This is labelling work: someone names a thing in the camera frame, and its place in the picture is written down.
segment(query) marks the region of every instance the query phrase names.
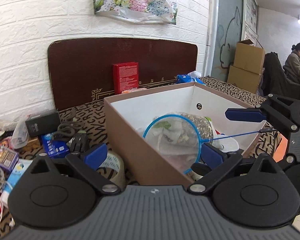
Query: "brown headboard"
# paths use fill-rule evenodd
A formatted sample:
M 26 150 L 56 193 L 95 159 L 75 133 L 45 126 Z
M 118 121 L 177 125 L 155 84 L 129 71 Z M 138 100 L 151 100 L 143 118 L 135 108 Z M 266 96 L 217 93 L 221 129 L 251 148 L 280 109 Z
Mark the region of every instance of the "brown headboard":
M 114 94 L 112 65 L 139 63 L 139 87 L 175 82 L 196 68 L 197 46 L 137 38 L 81 38 L 55 41 L 48 48 L 56 108 L 63 110 Z

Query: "packing tape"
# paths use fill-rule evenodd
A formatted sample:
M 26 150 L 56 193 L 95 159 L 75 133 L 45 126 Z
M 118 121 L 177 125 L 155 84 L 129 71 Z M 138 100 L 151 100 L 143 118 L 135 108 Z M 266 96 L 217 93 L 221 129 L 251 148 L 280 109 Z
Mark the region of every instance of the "packing tape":
M 126 178 L 124 174 L 123 160 L 119 155 L 111 150 L 108 150 L 106 160 L 99 168 L 110 168 L 117 172 L 117 174 L 110 179 L 111 182 L 119 186 L 122 190 L 126 187 Z

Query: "floral plastic bag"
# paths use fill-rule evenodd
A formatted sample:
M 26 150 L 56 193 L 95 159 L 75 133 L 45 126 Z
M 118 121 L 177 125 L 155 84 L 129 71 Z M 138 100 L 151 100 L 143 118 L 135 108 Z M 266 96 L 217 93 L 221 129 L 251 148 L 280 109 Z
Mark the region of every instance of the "floral plastic bag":
M 134 23 L 176 24 L 178 0 L 93 0 L 97 15 Z

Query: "white tissue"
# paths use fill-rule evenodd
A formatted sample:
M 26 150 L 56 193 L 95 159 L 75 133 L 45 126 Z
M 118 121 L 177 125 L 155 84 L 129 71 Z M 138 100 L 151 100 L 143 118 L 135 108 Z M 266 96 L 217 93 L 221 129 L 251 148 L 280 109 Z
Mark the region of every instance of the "white tissue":
M 224 134 L 218 134 L 217 138 L 226 137 Z M 227 153 L 227 152 L 236 152 L 239 150 L 239 144 L 238 142 L 232 138 L 224 138 L 220 140 L 215 140 L 212 142 L 212 146 L 219 149 L 220 151 Z
M 188 73 L 188 75 L 192 78 L 201 77 L 201 73 L 198 71 L 192 71 L 192 72 Z

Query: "black box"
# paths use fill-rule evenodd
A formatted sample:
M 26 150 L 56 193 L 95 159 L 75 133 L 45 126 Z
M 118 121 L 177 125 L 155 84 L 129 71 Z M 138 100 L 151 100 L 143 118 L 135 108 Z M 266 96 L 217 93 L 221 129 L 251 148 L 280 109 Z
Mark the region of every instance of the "black box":
M 57 110 L 49 110 L 38 114 L 32 114 L 26 120 L 29 135 L 35 137 L 42 134 L 53 133 L 61 124 Z

